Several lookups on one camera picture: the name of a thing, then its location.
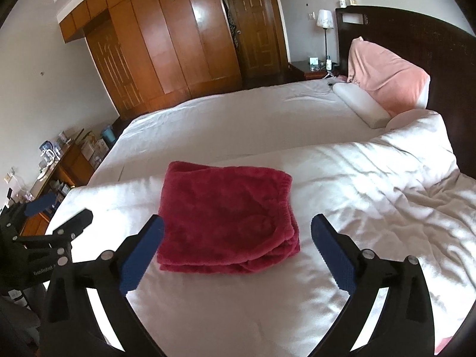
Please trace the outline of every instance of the hanging clothes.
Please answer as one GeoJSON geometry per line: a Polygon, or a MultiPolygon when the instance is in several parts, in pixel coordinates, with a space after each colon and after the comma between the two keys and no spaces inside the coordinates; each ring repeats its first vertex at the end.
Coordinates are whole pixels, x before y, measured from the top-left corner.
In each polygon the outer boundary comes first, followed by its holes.
{"type": "Polygon", "coordinates": [[[238,49],[238,28],[237,25],[235,24],[235,20],[233,19],[233,16],[231,15],[231,12],[228,8],[227,2],[223,0],[223,6],[225,7],[225,13],[227,14],[227,19],[228,19],[228,25],[230,27],[230,32],[231,32],[231,37],[233,38],[233,43],[235,44],[235,48],[238,49]]]}

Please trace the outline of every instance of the wooden wardrobe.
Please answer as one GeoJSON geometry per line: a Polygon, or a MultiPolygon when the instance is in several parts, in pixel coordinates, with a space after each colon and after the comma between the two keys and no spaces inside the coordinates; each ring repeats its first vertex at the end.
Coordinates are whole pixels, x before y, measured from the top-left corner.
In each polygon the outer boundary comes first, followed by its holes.
{"type": "Polygon", "coordinates": [[[60,26],[86,37],[123,119],[241,89],[222,0],[85,0],[60,26]]]}

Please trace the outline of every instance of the bedside lamp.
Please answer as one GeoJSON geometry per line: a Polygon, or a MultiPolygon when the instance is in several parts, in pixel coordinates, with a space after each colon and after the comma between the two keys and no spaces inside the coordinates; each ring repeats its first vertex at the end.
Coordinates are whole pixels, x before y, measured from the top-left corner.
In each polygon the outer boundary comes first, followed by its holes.
{"type": "Polygon", "coordinates": [[[325,37],[325,58],[327,59],[327,30],[334,28],[334,20],[332,19],[332,12],[321,9],[317,15],[317,26],[324,28],[325,37]]]}

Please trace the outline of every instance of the pink pillowcase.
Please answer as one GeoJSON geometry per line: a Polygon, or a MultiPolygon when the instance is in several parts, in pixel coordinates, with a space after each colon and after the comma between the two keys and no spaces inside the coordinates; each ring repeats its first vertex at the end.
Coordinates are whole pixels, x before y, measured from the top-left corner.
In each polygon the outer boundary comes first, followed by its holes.
{"type": "Polygon", "coordinates": [[[415,108],[429,75],[377,44],[354,39],[347,82],[366,90],[392,117],[415,108]]]}

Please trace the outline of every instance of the blue gripper pad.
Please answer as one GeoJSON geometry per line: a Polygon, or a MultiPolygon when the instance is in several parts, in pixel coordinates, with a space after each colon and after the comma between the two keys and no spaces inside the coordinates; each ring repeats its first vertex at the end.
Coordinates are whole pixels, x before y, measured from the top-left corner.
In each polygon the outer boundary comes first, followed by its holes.
{"type": "Polygon", "coordinates": [[[56,195],[53,192],[49,192],[44,196],[41,196],[35,201],[31,201],[25,208],[25,216],[32,217],[37,213],[43,212],[45,209],[50,208],[56,202],[56,195]]]}
{"type": "Polygon", "coordinates": [[[339,234],[323,214],[312,219],[311,237],[337,286],[352,295],[357,288],[355,267],[337,242],[339,234]]]}
{"type": "Polygon", "coordinates": [[[119,290],[123,296],[137,288],[164,238],[164,221],[161,217],[153,216],[147,224],[147,232],[122,264],[119,290]]]}

